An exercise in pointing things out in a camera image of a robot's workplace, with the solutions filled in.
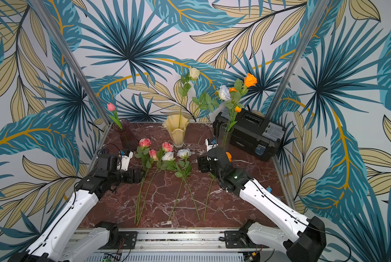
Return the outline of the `orange rose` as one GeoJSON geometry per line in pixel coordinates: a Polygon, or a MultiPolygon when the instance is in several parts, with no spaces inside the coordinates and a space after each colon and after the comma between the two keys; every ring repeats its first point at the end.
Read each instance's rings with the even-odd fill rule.
{"type": "Polygon", "coordinates": [[[229,121],[228,121],[228,125],[227,125],[227,132],[230,132],[230,130],[232,128],[232,123],[234,122],[234,113],[235,113],[235,108],[237,106],[237,102],[235,100],[235,95],[238,92],[237,92],[237,90],[234,87],[231,87],[229,89],[229,93],[230,93],[230,96],[231,96],[231,101],[230,101],[231,105],[228,108],[229,109],[229,121]]]}
{"type": "Polygon", "coordinates": [[[240,107],[238,107],[237,105],[234,106],[232,109],[230,109],[229,121],[228,121],[228,125],[227,125],[227,132],[230,132],[231,129],[233,128],[233,126],[237,123],[237,121],[235,119],[236,119],[237,114],[240,113],[241,110],[242,109],[240,107]]]}
{"type": "Polygon", "coordinates": [[[213,148],[207,152],[209,157],[219,157],[221,161],[222,170],[218,173],[211,173],[217,180],[217,183],[222,187],[224,186],[224,177],[226,170],[232,167],[232,156],[229,152],[222,150],[220,147],[213,148]]]}
{"type": "MultiPolygon", "coordinates": [[[[234,83],[234,88],[237,90],[237,94],[235,95],[235,100],[237,102],[237,106],[240,107],[241,109],[244,108],[243,105],[241,105],[240,100],[242,96],[246,95],[248,92],[248,89],[252,86],[255,86],[257,84],[257,78],[248,73],[243,80],[241,79],[236,79],[234,83]]],[[[226,108],[228,109],[231,105],[230,101],[226,102],[226,108]]]]}

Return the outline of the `white rose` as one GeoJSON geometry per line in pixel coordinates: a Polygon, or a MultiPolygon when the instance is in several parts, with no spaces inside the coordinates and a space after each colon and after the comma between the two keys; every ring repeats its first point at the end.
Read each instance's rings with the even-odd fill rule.
{"type": "Polygon", "coordinates": [[[215,91],[213,95],[203,92],[198,98],[193,97],[192,101],[198,108],[203,111],[207,110],[210,113],[213,113],[220,106],[220,101],[231,100],[229,88],[225,85],[222,85],[218,91],[215,91]]]}
{"type": "MultiPolygon", "coordinates": [[[[165,153],[165,155],[162,157],[162,169],[163,170],[167,170],[166,169],[166,160],[170,160],[171,158],[172,158],[172,156],[174,156],[175,157],[175,159],[176,160],[178,160],[178,157],[177,157],[177,155],[175,155],[174,154],[174,152],[167,152],[167,153],[165,153]]],[[[197,203],[196,203],[196,201],[195,201],[195,199],[194,200],[192,200],[192,202],[193,202],[193,204],[194,204],[194,207],[195,207],[195,211],[196,211],[196,214],[197,214],[197,217],[198,217],[198,219],[200,219],[200,215],[199,215],[199,212],[198,212],[198,206],[197,206],[197,203]]]]}
{"type": "Polygon", "coordinates": [[[168,171],[171,171],[177,178],[181,179],[178,193],[174,201],[174,206],[169,215],[169,220],[171,220],[174,215],[181,190],[184,186],[187,187],[187,189],[190,192],[191,199],[194,200],[192,190],[190,189],[190,185],[187,182],[187,178],[192,174],[192,165],[190,162],[191,156],[192,156],[192,152],[189,149],[181,149],[177,152],[178,160],[176,160],[175,157],[172,156],[170,160],[166,160],[165,162],[166,169],[168,171]]]}

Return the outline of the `white rose top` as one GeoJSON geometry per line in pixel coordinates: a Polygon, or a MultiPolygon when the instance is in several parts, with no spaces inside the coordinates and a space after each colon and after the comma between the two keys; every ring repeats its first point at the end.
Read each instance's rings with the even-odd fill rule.
{"type": "Polygon", "coordinates": [[[207,110],[210,113],[213,113],[220,106],[220,101],[231,100],[229,88],[225,85],[222,85],[218,91],[215,91],[213,95],[203,92],[198,98],[193,97],[192,101],[198,108],[203,111],[207,110]]]}

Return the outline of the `pink tulip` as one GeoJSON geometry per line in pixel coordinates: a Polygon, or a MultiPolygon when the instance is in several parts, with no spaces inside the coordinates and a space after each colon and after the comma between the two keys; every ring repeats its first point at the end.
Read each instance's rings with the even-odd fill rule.
{"type": "Polygon", "coordinates": [[[107,110],[111,112],[111,115],[109,117],[116,123],[120,130],[123,130],[115,105],[113,103],[108,103],[107,110]]]}

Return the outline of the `cream rose large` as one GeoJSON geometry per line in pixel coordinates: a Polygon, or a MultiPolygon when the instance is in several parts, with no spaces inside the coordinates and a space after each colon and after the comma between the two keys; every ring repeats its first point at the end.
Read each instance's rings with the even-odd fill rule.
{"type": "Polygon", "coordinates": [[[180,77],[180,86],[178,88],[179,97],[177,98],[180,105],[180,117],[178,127],[180,129],[184,129],[184,116],[183,116],[183,108],[186,107],[188,93],[191,87],[197,82],[200,75],[200,71],[194,67],[190,67],[189,72],[181,75],[180,77]]]}

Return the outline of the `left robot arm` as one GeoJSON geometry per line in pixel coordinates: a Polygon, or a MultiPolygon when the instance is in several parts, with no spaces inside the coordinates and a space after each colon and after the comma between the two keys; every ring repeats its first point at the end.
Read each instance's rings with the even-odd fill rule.
{"type": "Polygon", "coordinates": [[[119,250],[127,238],[115,223],[100,222],[71,247],[69,240],[82,220],[106,192],[122,183],[142,181],[138,168],[129,168],[133,152],[126,155],[104,154],[95,167],[75,186],[72,196],[49,227],[29,244],[24,252],[12,254],[10,262],[83,262],[101,248],[119,250]]]}

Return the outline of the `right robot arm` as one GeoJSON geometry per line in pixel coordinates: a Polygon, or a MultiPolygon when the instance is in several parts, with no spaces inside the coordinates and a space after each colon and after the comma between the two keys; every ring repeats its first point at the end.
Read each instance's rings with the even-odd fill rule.
{"type": "Polygon", "coordinates": [[[276,228],[258,222],[248,223],[246,236],[256,245],[265,245],[284,252],[293,262],[316,262],[326,248],[324,222],[318,217],[308,218],[280,201],[249,172],[236,168],[220,147],[211,148],[197,158],[202,173],[212,173],[219,186],[253,205],[276,228]]]}

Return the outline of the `dark purple ribbed vase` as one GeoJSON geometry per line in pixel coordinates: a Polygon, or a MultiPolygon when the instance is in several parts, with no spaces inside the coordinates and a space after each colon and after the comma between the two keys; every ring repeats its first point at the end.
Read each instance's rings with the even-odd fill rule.
{"type": "Polygon", "coordinates": [[[123,149],[135,151],[139,145],[139,141],[130,129],[130,122],[126,119],[120,119],[121,127],[114,123],[112,128],[120,136],[120,141],[123,149]]]}

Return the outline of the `clear glass vase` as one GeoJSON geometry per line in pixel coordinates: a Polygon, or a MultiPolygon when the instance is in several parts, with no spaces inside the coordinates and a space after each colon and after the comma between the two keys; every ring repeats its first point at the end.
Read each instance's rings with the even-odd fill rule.
{"type": "Polygon", "coordinates": [[[223,123],[220,125],[218,130],[218,146],[224,150],[228,151],[230,140],[232,138],[234,128],[228,129],[228,124],[223,123]]]}

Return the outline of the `pink rose small bud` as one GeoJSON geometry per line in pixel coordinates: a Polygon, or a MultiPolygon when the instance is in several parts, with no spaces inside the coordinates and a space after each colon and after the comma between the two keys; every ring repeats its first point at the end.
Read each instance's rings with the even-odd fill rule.
{"type": "Polygon", "coordinates": [[[162,150],[164,152],[172,152],[173,151],[173,146],[170,143],[168,143],[168,142],[164,142],[162,144],[162,150]]]}

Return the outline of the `cream yellow fluted vase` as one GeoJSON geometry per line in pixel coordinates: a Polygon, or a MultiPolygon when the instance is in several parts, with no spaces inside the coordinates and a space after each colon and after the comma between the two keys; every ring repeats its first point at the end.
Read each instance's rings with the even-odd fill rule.
{"type": "Polygon", "coordinates": [[[176,148],[183,147],[186,129],[189,123],[190,120],[182,115],[170,115],[162,124],[162,126],[168,131],[176,148]]]}

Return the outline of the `black plastic toolbox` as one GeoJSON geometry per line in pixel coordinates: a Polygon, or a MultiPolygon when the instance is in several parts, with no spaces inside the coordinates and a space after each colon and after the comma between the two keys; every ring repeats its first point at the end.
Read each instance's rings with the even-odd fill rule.
{"type": "MultiPolygon", "coordinates": [[[[213,122],[216,138],[218,138],[220,125],[228,124],[228,120],[229,114],[224,110],[216,116],[213,122]]],[[[237,114],[235,120],[237,123],[233,127],[234,130],[229,145],[233,145],[265,162],[277,154],[285,136],[285,127],[245,109],[237,114]]]]}

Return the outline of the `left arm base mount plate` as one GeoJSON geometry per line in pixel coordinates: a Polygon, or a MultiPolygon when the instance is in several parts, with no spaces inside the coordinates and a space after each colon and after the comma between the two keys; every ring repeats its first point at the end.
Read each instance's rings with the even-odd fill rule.
{"type": "Polygon", "coordinates": [[[137,231],[120,231],[114,234],[114,246],[116,250],[134,250],[137,242],[137,231]]]}

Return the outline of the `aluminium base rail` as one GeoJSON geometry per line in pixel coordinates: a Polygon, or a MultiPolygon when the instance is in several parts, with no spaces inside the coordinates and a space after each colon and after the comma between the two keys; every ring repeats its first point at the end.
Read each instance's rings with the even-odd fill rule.
{"type": "Polygon", "coordinates": [[[273,248],[226,248],[219,237],[237,228],[146,228],[137,231],[134,250],[101,248],[87,262],[288,262],[284,252],[273,248]]]}

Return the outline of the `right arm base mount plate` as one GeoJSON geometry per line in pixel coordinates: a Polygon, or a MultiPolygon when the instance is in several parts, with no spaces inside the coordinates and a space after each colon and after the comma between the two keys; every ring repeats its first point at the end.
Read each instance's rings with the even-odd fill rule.
{"type": "Polygon", "coordinates": [[[219,237],[221,242],[224,242],[226,248],[254,248],[259,250],[261,248],[269,248],[265,245],[258,245],[253,243],[248,235],[240,230],[228,230],[224,232],[224,236],[219,237]]]}

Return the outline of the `left aluminium frame post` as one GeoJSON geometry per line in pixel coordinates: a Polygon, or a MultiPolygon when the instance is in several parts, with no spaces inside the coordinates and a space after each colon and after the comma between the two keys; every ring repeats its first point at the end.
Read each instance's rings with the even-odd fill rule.
{"type": "Polygon", "coordinates": [[[86,92],[86,94],[89,97],[89,100],[93,103],[93,105],[96,108],[96,111],[98,112],[100,118],[103,120],[103,122],[110,126],[111,121],[106,114],[105,110],[102,108],[100,102],[98,101],[95,92],[92,90],[85,74],[83,73],[81,67],[79,66],[79,63],[75,59],[70,47],[68,46],[64,36],[60,32],[60,30],[57,28],[57,23],[52,18],[49,10],[46,8],[43,1],[39,0],[32,0],[30,1],[31,6],[34,8],[34,10],[37,12],[37,15],[39,19],[43,22],[44,26],[48,30],[50,36],[54,39],[57,46],[59,47],[61,54],[64,56],[67,64],[70,66],[70,69],[73,71],[75,76],[77,77],[79,83],[82,85],[82,88],[86,92]]]}

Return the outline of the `aluminium frame post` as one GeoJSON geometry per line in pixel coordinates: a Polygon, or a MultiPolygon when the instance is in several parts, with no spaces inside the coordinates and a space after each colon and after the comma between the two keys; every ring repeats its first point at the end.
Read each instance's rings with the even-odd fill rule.
{"type": "Polygon", "coordinates": [[[326,7],[328,6],[329,0],[325,1],[318,1],[316,4],[316,7],[311,15],[311,18],[309,19],[308,23],[305,27],[305,32],[303,33],[302,37],[299,39],[297,48],[294,50],[293,56],[288,64],[288,67],[285,71],[284,76],[282,77],[280,84],[274,94],[273,100],[270,103],[267,113],[265,115],[266,119],[272,118],[273,114],[275,113],[278,104],[284,95],[285,89],[289,83],[289,79],[293,74],[293,71],[295,69],[295,66],[300,61],[309,41],[311,40],[312,36],[314,35],[314,30],[318,26],[320,19],[322,15],[324,14],[324,11],[326,7]]]}
{"type": "Polygon", "coordinates": [[[79,66],[79,63],[75,59],[70,47],[68,46],[64,36],[60,32],[60,30],[57,28],[57,23],[52,18],[49,10],[46,8],[43,1],[39,0],[32,0],[30,1],[31,6],[34,8],[34,10],[37,12],[37,15],[39,19],[43,22],[44,26],[48,30],[50,36],[54,39],[57,46],[59,47],[61,54],[64,56],[67,64],[70,66],[70,69],[73,71],[75,76],[77,77],[79,83],[82,85],[82,88],[86,92],[86,94],[89,97],[89,100],[93,103],[93,105],[96,108],[96,111],[98,112],[100,118],[103,120],[103,122],[110,126],[111,121],[106,114],[105,110],[102,108],[100,102],[98,101],[95,92],[92,90],[85,74],[83,73],[81,67],[79,66]]]}

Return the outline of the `right aluminium frame post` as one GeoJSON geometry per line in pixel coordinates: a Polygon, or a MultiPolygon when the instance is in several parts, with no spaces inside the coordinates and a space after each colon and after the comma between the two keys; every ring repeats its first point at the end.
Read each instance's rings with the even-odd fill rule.
{"type": "Polygon", "coordinates": [[[289,79],[293,74],[293,71],[295,69],[295,66],[300,61],[309,41],[311,40],[312,36],[314,35],[314,30],[318,26],[320,19],[322,15],[324,14],[324,11],[326,7],[328,6],[329,0],[325,1],[318,1],[316,4],[316,7],[311,15],[311,18],[309,19],[308,23],[305,27],[305,32],[303,33],[302,37],[299,39],[297,48],[294,50],[293,56],[288,64],[288,67],[285,71],[284,76],[282,77],[280,84],[274,94],[273,100],[270,103],[267,113],[265,115],[266,119],[272,118],[273,114],[275,113],[278,104],[284,95],[285,89],[289,83],[289,79]]]}

